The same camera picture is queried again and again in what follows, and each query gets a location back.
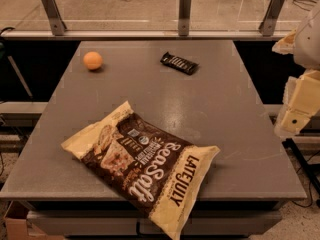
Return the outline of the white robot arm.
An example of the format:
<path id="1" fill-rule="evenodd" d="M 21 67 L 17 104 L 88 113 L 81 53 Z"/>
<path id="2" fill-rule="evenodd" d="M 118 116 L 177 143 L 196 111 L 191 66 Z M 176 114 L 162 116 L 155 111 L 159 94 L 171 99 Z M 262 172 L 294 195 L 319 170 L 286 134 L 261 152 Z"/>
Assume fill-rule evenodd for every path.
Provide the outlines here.
<path id="1" fill-rule="evenodd" d="M 298 78 L 288 78 L 275 123 L 278 136 L 293 136 L 320 111 L 320 2 L 296 29 L 272 47 L 272 51 L 292 54 L 294 62 L 305 69 Z"/>

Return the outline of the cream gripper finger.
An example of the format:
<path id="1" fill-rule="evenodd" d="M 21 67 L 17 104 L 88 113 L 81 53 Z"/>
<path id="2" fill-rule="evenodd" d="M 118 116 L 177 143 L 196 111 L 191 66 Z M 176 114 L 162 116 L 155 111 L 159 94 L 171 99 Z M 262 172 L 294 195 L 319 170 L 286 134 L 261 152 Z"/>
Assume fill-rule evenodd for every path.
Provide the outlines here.
<path id="1" fill-rule="evenodd" d="M 312 114 L 293 110 L 283 105 L 278 113 L 275 123 L 275 134 L 279 137 L 294 136 L 309 123 Z"/>

